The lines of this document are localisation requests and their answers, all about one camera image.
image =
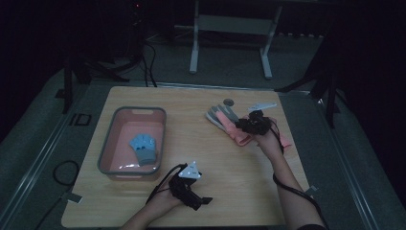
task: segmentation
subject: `white object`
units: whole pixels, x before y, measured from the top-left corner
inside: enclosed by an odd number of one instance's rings
[[[196,162],[193,161],[191,164],[188,165],[182,172],[180,172],[179,177],[182,178],[190,178],[190,179],[199,179],[200,173],[197,169]]]
[[[252,112],[255,110],[262,110],[265,108],[276,107],[276,106],[277,106],[276,103],[256,103],[256,104],[254,104],[254,106],[249,107],[248,111]]]

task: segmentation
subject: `wire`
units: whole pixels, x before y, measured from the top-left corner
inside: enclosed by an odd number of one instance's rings
[[[281,136],[280,136],[279,128],[278,128],[277,124],[276,124],[274,121],[272,121],[271,119],[269,119],[269,121],[271,122],[271,124],[269,124],[269,129],[272,131],[272,133],[275,135],[275,137],[277,137],[277,139],[278,139],[278,141],[279,141],[279,144],[280,144],[280,148],[281,148],[282,154],[283,154],[283,145],[282,145],[282,142],[281,142]],[[277,131],[275,131],[275,130],[272,128],[272,125],[275,125],[275,128],[277,129]],[[295,194],[295,195],[297,195],[297,196],[300,196],[300,197],[302,197],[302,198],[308,200],[311,204],[313,204],[313,206],[314,206],[314,207],[316,208],[316,210],[317,210],[317,213],[319,214],[320,218],[322,219],[322,222],[323,222],[323,224],[325,225],[326,229],[329,229],[329,228],[328,228],[328,225],[327,225],[327,222],[326,222],[325,218],[323,217],[322,209],[320,208],[319,204],[317,203],[317,201],[316,201],[315,199],[313,199],[310,195],[307,195],[307,194],[305,194],[305,193],[302,192],[302,191],[299,191],[299,190],[294,189],[294,188],[292,188],[292,187],[289,187],[289,186],[287,186],[287,185],[285,185],[285,184],[282,184],[282,183],[280,182],[280,180],[275,176],[275,174],[273,174],[273,179],[274,179],[275,184],[277,184],[277,185],[280,186],[281,188],[287,190],[288,192],[290,192],[290,193],[292,193],[292,194]]]
[[[300,197],[302,197],[302,198],[308,200],[311,204],[313,204],[314,207],[315,207],[316,210],[317,210],[317,213],[319,214],[320,218],[322,219],[322,222],[323,222],[323,224],[325,225],[326,229],[329,229],[329,228],[328,228],[328,225],[327,225],[327,222],[326,222],[325,218],[323,217],[322,209],[320,208],[319,204],[317,203],[317,201],[316,201],[315,199],[313,199],[310,195],[307,195],[307,194],[305,194],[305,193],[302,192],[302,191],[299,191],[299,190],[297,190],[297,189],[294,189],[294,188],[292,188],[292,187],[289,187],[289,186],[287,186],[287,185],[282,184],[282,183],[280,182],[280,180],[275,176],[275,174],[273,174],[273,179],[274,179],[275,183],[276,183],[278,186],[281,186],[283,189],[287,190],[288,192],[290,192],[290,193],[292,193],[292,194],[295,194],[295,195],[297,195],[297,196],[300,196]]]
[[[161,193],[164,190],[158,191],[159,188],[161,188],[161,186],[165,183],[165,181],[167,181],[168,177],[173,173],[173,171],[175,171],[176,169],[184,169],[187,166],[187,164],[179,164],[175,167],[173,167],[166,175],[165,177],[161,180],[161,182],[155,187],[155,189],[152,191],[152,193],[149,195],[147,202],[148,203],[150,200],[153,199],[153,197],[157,194],[157,193]]]
[[[69,182],[63,182],[62,180],[60,180],[60,179],[57,178],[57,176],[56,176],[56,173],[57,173],[58,169],[59,169],[61,166],[64,166],[64,165],[66,165],[66,164],[73,164],[73,165],[75,166],[75,175],[74,175],[74,178],[73,178],[71,181],[69,181]],[[54,168],[54,170],[53,170],[53,178],[54,178],[54,181],[55,181],[56,183],[60,184],[60,185],[69,186],[69,187],[65,190],[65,192],[63,193],[63,195],[65,195],[66,193],[69,193],[69,192],[73,189],[73,187],[74,187],[74,185],[75,185],[75,182],[76,182],[76,180],[77,180],[77,178],[78,178],[78,175],[79,175],[79,164],[78,164],[77,162],[73,161],[73,160],[66,160],[66,161],[61,162],[61,163],[59,163],[59,164]],[[36,225],[36,227],[35,227],[34,230],[39,229],[39,227],[42,225],[42,223],[44,222],[44,220],[51,214],[51,212],[56,208],[56,206],[57,206],[57,205],[59,204],[59,202],[62,200],[63,195],[61,195],[61,196],[57,199],[57,201],[54,202],[54,204],[51,206],[51,208],[48,209],[48,211],[45,213],[45,215],[42,217],[42,219],[41,219],[41,220],[39,221],[39,223]]]
[[[169,190],[170,188],[167,188],[167,189],[163,189],[163,190],[160,190],[160,191],[158,191],[158,192],[156,192],[157,194],[158,193],[162,193],[163,191],[167,191],[167,190]]]
[[[149,48],[153,51],[152,61],[151,61],[150,65],[149,65],[149,67],[147,66],[147,61],[146,61],[145,56],[144,56],[144,55],[142,56],[142,61],[143,61],[143,64],[144,64],[144,66],[145,66],[145,70],[144,70],[144,80],[145,80],[145,82],[146,82],[146,87],[148,87],[148,77],[151,79],[153,86],[154,86],[154,87],[158,87],[158,85],[156,84],[156,81],[155,81],[155,79],[154,79],[154,77],[153,77],[153,75],[152,75],[152,67],[153,67],[153,63],[154,63],[154,61],[155,61],[156,51],[155,51],[155,48],[153,48],[153,47],[152,47],[151,45],[149,45],[148,43],[146,43],[145,45],[146,45],[147,47],[149,47]]]

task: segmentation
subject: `translucent plastic bin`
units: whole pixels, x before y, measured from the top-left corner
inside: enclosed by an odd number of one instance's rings
[[[160,107],[120,107],[114,113],[104,140],[98,167],[112,180],[155,180],[164,148],[167,113]],[[139,134],[155,139],[156,160],[139,165],[136,151],[129,143]]]

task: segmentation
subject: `wooden table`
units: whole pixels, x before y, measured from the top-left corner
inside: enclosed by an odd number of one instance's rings
[[[180,206],[151,226],[254,226],[283,224],[272,167],[257,143],[237,146],[205,113],[224,99],[235,102],[242,117],[255,103],[277,103],[263,110],[278,120],[291,141],[285,157],[306,190],[308,183],[277,93],[235,89],[113,87],[90,142],[73,190],[80,204],[68,203],[65,227],[117,227],[142,208],[153,188],[175,165],[196,161],[203,173],[192,185],[199,196],[214,200],[199,210]],[[113,181],[99,172],[98,158],[114,111],[124,105],[159,106],[167,111],[167,130],[161,175],[155,181]]]

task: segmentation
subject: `blue object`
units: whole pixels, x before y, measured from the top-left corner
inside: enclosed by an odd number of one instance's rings
[[[129,142],[135,150],[140,166],[151,165],[156,161],[155,139],[148,134],[138,134]]]

